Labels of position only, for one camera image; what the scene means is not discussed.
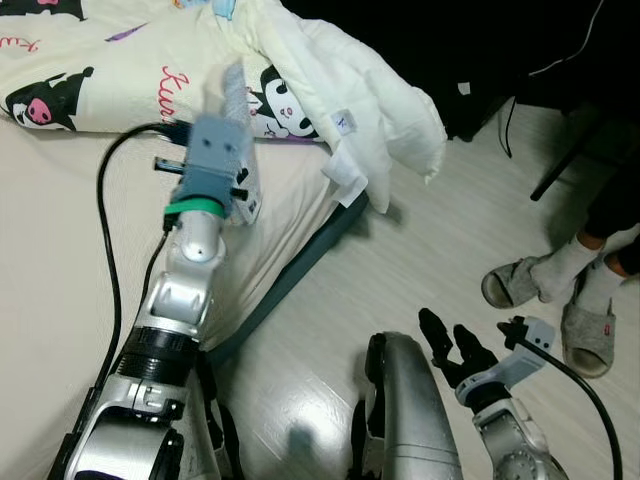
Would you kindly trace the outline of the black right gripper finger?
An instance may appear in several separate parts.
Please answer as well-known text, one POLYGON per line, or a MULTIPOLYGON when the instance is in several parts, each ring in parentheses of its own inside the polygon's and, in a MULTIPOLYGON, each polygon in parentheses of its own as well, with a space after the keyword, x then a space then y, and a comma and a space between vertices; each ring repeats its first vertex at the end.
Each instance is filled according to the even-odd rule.
POLYGON ((420 308, 419 328, 429 344, 431 365, 436 369, 457 369, 460 365, 451 358, 454 348, 451 330, 430 308, 420 308))
POLYGON ((466 328, 466 325, 454 326, 454 343, 460 351, 460 356, 465 364, 495 364, 497 357, 480 342, 480 339, 466 328))

